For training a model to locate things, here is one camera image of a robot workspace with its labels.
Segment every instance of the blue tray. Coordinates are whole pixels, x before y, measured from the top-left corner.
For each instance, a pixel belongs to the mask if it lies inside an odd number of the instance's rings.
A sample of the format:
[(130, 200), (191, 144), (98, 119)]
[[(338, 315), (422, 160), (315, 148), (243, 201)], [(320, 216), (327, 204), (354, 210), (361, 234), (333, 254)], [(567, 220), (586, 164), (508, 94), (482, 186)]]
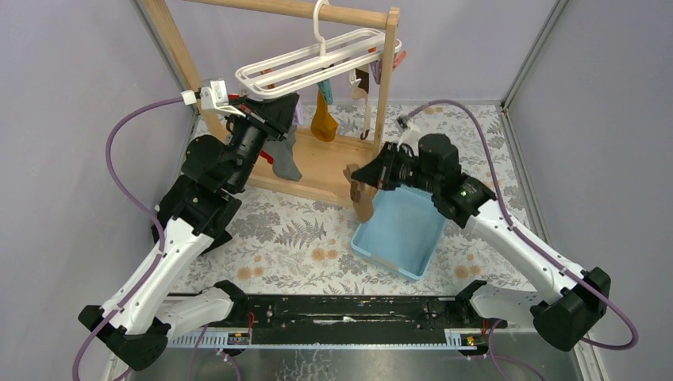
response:
[(358, 226), (351, 247), (366, 260), (419, 280), (445, 224), (429, 193), (404, 186), (381, 190), (374, 197), (374, 216)]

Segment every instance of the hanger hook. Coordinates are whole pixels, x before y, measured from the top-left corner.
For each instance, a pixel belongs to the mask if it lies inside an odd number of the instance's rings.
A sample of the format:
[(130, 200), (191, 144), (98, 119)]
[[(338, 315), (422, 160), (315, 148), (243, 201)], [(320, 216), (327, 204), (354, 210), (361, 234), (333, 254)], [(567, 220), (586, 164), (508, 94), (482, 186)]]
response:
[(320, 35), (320, 29), (318, 28), (318, 18), (320, 15), (320, 8), (323, 4), (329, 5), (328, 0), (317, 0), (316, 5), (313, 8), (313, 34), (316, 37), (317, 42), (320, 44), (320, 55), (324, 56), (326, 52), (325, 47), (325, 38)]

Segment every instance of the gray sock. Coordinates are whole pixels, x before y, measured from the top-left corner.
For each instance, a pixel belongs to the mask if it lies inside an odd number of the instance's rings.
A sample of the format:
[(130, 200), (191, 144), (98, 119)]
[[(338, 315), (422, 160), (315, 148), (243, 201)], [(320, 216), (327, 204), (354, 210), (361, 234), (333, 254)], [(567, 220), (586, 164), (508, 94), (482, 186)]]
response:
[(287, 139), (283, 141), (269, 141), (264, 143), (263, 150), (274, 158), (273, 172), (274, 175), (280, 179), (299, 181), (302, 179), (302, 173), (297, 168), (292, 157), (292, 147), (297, 137), (294, 133), (297, 131), (297, 126), (290, 127), (290, 132), (287, 134)]

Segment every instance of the brown sock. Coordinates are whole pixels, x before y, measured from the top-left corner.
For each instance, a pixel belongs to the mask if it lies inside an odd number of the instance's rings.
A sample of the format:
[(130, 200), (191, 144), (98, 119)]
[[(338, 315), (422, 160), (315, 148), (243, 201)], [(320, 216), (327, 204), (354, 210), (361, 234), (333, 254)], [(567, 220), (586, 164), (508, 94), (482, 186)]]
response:
[(353, 208), (360, 222), (367, 222), (374, 215), (374, 204), (369, 198), (365, 183), (351, 179), (353, 172), (360, 169), (357, 164), (349, 164), (344, 169), (344, 176), (351, 183), (351, 201), (353, 201)]

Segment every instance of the wooden post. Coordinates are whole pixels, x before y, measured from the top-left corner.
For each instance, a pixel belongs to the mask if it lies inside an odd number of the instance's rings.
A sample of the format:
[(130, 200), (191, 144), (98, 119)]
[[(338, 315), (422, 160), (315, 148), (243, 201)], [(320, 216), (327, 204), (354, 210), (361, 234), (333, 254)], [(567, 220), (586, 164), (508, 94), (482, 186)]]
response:
[[(213, 6), (226, 6), (239, 10), (255, 10), (264, 13), (283, 14), (292, 17), (313, 18), (315, 2), (298, 2), (295, 0), (187, 0)], [(318, 18), (323, 21), (338, 22), (362, 26), (364, 28), (385, 29), (388, 15), (370, 10), (357, 10), (344, 6), (323, 5)]]
[(383, 46), (383, 64), (381, 67), (381, 87), (379, 88), (379, 107), (376, 110), (376, 125), (374, 129), (374, 147), (371, 157), (375, 158), (381, 150), (383, 139), (383, 124), (386, 121), (386, 105), (390, 92), (390, 79), (393, 75), (393, 61), (395, 59), (395, 45), (398, 40), (398, 24), (400, 10), (390, 8), (386, 20), (386, 44)]
[[(159, 33), (163, 45), (171, 54), (171, 58), (175, 66), (180, 71), (180, 75), (185, 79), (187, 85), (191, 90), (196, 91), (201, 87), (201, 77), (198, 75), (196, 65), (191, 59), (191, 55), (187, 50), (185, 41), (178, 31), (177, 25), (171, 16), (171, 11), (168, 10), (165, 0), (143, 0), (145, 9), (149, 17), (152, 19), (156, 31)], [(210, 133), (217, 139), (224, 141), (227, 137), (227, 130), (220, 123), (220, 119), (216, 114), (203, 112), (201, 109), (201, 102), (197, 102), (198, 111), (206, 120), (206, 125)]]

